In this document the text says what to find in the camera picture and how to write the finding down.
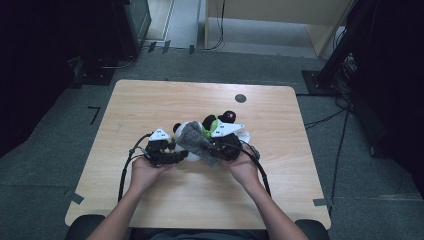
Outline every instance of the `tape mark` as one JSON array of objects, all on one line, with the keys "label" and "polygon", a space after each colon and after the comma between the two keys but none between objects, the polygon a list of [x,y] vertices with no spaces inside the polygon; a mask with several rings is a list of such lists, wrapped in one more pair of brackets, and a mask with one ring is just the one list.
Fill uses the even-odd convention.
[{"label": "tape mark", "polygon": [[190,45],[190,50],[188,51],[188,54],[193,54],[194,53],[194,45]]},{"label": "tape mark", "polygon": [[328,202],[325,198],[314,199],[313,201],[315,207],[326,206],[328,203],[330,203],[329,206],[333,206],[331,201]]},{"label": "tape mark", "polygon": [[81,197],[80,195],[78,195],[77,193],[75,193],[72,190],[66,191],[65,196],[67,198],[71,199],[73,202],[75,202],[78,205],[80,205],[84,201],[83,197]]},{"label": "tape mark", "polygon": [[171,40],[165,42],[165,46],[163,46],[162,54],[168,53],[169,45],[171,44]]},{"label": "tape mark", "polygon": [[153,52],[155,50],[155,47],[156,47],[156,42],[152,42],[149,46],[149,53]]},{"label": "tape mark", "polygon": [[91,120],[90,125],[93,125],[94,121],[96,121],[97,115],[99,115],[100,112],[100,108],[101,107],[92,107],[92,106],[88,106],[89,109],[97,109],[96,114],[94,114],[93,120]]}]

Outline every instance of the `gray carpet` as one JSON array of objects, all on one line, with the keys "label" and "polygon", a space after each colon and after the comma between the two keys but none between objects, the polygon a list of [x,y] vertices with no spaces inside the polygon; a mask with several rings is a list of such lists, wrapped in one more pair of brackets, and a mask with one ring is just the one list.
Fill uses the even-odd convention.
[{"label": "gray carpet", "polygon": [[[64,193],[78,184],[117,80],[284,85],[307,93],[301,70],[320,70],[324,64],[283,56],[145,50],[133,64],[116,71],[110,86],[67,89],[28,141],[0,159],[0,239],[65,237],[70,199]],[[340,109],[331,97],[299,96],[298,101],[305,123]],[[95,110],[88,106],[101,107],[93,125]],[[307,130],[327,198],[344,117],[339,114]],[[354,113],[348,116],[336,179],[331,239],[423,239],[424,202],[411,176],[390,159],[369,156]]]}]

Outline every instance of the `green object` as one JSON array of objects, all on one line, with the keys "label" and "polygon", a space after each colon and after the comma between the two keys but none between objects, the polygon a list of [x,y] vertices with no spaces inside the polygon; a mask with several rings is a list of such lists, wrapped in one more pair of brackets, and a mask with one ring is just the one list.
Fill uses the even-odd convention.
[{"label": "green object", "polygon": [[202,126],[202,132],[205,135],[206,138],[211,138],[212,133],[215,132],[216,128],[218,127],[218,115],[215,115],[215,121],[211,123],[210,130],[207,130],[204,126]]}]

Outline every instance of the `wooden table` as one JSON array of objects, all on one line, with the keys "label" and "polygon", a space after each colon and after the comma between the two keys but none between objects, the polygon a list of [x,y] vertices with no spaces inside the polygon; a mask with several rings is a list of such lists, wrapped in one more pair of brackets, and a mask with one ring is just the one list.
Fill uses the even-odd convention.
[{"label": "wooden table", "polygon": [[[239,103],[237,94],[247,100]],[[261,153],[274,201],[293,220],[314,219],[328,229],[323,193],[294,90],[281,86],[120,80],[113,91],[76,193],[68,225],[80,215],[108,215],[117,203],[128,150],[146,133],[177,122],[203,121],[233,110]],[[147,139],[140,144],[147,145]],[[125,189],[129,186],[128,169]],[[251,198],[221,165],[182,161],[141,200],[130,227],[264,229]]]}]

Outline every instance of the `white object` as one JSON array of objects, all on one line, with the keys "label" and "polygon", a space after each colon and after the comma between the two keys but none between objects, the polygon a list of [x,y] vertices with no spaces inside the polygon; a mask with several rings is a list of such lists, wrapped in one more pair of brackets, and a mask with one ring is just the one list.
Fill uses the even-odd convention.
[{"label": "white object", "polygon": [[212,132],[211,137],[224,137],[244,128],[243,124],[223,123],[219,119],[217,119],[217,121],[218,126],[215,131]]},{"label": "white object", "polygon": [[150,137],[149,141],[159,141],[159,140],[166,140],[170,139],[171,136],[169,136],[168,133],[166,133],[162,128],[158,128]]},{"label": "white object", "polygon": [[[185,122],[182,123],[177,130],[175,131],[175,139],[177,139],[180,135],[181,132],[183,131],[183,129],[185,128],[185,126],[188,124],[189,122]],[[200,122],[197,122],[199,124],[200,129],[202,129],[202,124]],[[185,149],[183,147],[181,147],[180,145],[176,144],[175,145],[175,152],[181,152],[184,151]],[[185,160],[189,161],[189,162],[195,162],[200,160],[200,157],[197,156],[196,154],[192,153],[192,152],[188,152],[187,157],[185,158]]]},{"label": "white object", "polygon": [[242,141],[244,141],[246,143],[249,143],[249,140],[250,140],[250,134],[249,134],[249,132],[238,132],[238,133],[236,133],[236,136],[240,140],[242,140]]}]

